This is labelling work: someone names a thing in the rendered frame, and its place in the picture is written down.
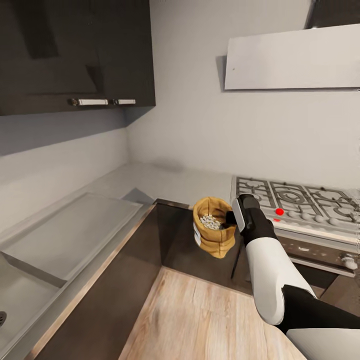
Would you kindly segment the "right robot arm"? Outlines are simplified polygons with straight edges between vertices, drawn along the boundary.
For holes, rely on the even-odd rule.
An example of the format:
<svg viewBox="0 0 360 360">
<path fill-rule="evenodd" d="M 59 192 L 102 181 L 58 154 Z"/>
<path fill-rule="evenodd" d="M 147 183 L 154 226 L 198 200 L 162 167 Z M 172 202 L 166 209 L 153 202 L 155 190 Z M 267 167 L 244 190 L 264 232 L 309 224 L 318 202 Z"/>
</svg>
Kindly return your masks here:
<svg viewBox="0 0 360 360">
<path fill-rule="evenodd" d="M 254 196 L 241 195 L 231 206 L 226 223 L 242 236 L 258 315 L 307 360 L 360 360 L 360 317 L 317 300 Z"/>
</svg>

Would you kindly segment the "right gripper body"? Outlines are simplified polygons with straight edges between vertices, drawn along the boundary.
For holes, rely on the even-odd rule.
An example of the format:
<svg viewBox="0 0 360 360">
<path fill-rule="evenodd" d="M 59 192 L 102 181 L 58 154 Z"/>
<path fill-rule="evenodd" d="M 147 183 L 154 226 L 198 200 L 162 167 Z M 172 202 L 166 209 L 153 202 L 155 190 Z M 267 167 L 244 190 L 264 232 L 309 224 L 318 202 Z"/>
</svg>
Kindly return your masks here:
<svg viewBox="0 0 360 360">
<path fill-rule="evenodd" d="M 233 211 L 227 211 L 226 212 L 226 223 L 227 224 L 233 224 L 233 225 L 237 224 L 235 214 L 233 213 Z"/>
</svg>

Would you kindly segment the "popcorn bag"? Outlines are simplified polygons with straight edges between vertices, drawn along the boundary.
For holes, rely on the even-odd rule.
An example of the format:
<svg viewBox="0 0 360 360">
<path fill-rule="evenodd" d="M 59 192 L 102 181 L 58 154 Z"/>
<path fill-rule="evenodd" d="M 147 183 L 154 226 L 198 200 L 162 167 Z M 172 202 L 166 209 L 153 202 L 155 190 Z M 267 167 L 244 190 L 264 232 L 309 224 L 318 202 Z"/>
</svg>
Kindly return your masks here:
<svg viewBox="0 0 360 360">
<path fill-rule="evenodd" d="M 227 211 L 233 211 L 231 204 L 211 196 L 200 199 L 193 207 L 194 240 L 198 247 L 218 259 L 223 259 L 236 242 L 237 224 L 226 222 Z M 206 216 L 214 218 L 222 229 L 206 226 L 201 221 Z"/>
</svg>

